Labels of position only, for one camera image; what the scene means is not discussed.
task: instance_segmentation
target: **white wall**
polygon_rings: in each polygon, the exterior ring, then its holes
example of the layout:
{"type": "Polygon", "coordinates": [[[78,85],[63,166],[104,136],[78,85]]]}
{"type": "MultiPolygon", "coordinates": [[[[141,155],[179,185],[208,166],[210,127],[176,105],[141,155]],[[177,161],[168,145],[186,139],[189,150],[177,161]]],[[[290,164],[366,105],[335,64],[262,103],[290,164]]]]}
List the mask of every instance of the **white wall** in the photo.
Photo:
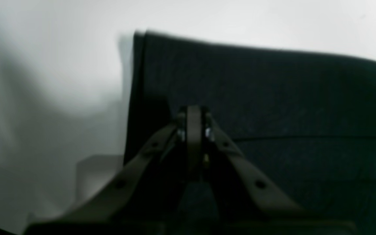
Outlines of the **white wall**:
{"type": "Polygon", "coordinates": [[[131,36],[153,29],[376,60],[376,0],[0,0],[0,227],[73,202],[76,163],[124,151],[131,36]]]}

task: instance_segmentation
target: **white backdrop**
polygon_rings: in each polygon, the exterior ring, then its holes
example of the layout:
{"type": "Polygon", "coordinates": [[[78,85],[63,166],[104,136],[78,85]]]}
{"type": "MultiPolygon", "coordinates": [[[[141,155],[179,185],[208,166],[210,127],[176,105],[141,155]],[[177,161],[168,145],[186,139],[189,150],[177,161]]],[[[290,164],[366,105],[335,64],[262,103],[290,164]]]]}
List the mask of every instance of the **white backdrop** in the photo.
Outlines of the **white backdrop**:
{"type": "Polygon", "coordinates": [[[376,0],[0,0],[0,228],[61,214],[79,161],[124,152],[131,37],[148,28],[376,60],[376,0]]]}

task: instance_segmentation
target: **dark fabric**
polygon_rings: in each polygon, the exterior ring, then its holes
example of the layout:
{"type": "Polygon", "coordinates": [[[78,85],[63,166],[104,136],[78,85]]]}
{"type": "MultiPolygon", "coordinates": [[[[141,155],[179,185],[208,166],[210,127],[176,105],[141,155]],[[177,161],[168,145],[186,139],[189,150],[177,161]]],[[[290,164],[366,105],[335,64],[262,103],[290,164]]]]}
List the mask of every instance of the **dark fabric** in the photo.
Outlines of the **dark fabric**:
{"type": "Polygon", "coordinates": [[[170,120],[166,102],[209,107],[304,207],[376,234],[376,62],[137,34],[124,162],[170,120]]]}

